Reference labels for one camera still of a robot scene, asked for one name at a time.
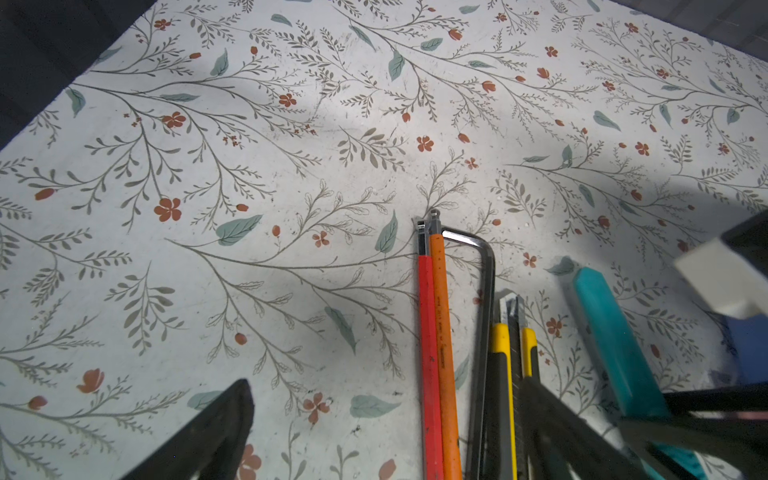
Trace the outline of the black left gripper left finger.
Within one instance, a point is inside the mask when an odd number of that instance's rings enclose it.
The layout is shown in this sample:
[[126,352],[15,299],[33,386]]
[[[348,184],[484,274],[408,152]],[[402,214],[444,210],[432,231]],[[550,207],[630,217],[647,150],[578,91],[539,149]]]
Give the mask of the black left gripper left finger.
[[250,384],[239,379],[124,477],[233,480],[253,418]]

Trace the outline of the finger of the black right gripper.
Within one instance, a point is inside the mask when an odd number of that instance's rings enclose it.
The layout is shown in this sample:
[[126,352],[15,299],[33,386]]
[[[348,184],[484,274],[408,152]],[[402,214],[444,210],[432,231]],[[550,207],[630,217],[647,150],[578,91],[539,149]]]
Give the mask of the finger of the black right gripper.
[[748,479],[767,477],[765,420],[622,418],[618,427],[625,442],[644,464],[665,479],[692,479],[694,475],[675,457],[662,451],[663,446],[717,457]]
[[687,412],[766,412],[767,383],[665,393],[672,414]]

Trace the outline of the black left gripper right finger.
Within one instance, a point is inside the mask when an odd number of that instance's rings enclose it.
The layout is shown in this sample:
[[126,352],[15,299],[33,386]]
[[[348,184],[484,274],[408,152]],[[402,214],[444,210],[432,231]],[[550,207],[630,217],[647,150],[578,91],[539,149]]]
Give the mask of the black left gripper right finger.
[[521,382],[520,413],[524,451],[534,479],[647,477],[532,377]]

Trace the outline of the white blue tool box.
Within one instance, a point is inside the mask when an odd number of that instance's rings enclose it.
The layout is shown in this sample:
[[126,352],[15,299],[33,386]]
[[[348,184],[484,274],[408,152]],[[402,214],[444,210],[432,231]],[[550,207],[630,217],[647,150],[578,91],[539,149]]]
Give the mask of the white blue tool box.
[[767,316],[756,315],[745,320],[725,318],[736,351],[738,383],[741,385],[767,381]]

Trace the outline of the teal handle tool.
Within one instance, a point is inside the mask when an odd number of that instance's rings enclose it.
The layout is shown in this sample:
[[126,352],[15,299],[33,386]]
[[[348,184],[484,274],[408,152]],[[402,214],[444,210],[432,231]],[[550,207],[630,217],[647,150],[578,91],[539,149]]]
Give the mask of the teal handle tool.
[[670,418],[664,395],[603,274],[583,267],[573,286],[621,416]]

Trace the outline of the yellow black utility knife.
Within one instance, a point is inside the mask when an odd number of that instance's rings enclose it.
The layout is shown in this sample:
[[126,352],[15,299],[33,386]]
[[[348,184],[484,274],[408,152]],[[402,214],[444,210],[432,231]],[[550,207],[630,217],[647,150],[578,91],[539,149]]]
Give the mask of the yellow black utility knife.
[[522,296],[498,301],[491,325],[484,408],[484,479],[530,479],[520,403],[521,383],[539,377],[538,340]]

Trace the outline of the orange hacksaw blade bar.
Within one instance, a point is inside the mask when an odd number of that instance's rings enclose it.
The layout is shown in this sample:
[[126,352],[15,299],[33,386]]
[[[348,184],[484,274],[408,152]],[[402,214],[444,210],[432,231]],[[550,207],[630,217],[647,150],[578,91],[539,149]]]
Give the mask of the orange hacksaw blade bar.
[[429,212],[429,252],[432,258],[435,318],[437,326],[438,377],[440,388],[440,414],[442,423],[443,470],[445,479],[462,478],[461,455],[453,348],[450,325],[449,293],[440,212]]

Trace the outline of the red hacksaw blade bar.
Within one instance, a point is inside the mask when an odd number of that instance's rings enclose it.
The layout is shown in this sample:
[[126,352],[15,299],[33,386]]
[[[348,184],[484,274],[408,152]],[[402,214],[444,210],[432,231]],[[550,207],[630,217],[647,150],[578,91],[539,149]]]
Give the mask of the red hacksaw blade bar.
[[444,478],[432,259],[426,222],[416,223],[425,478]]

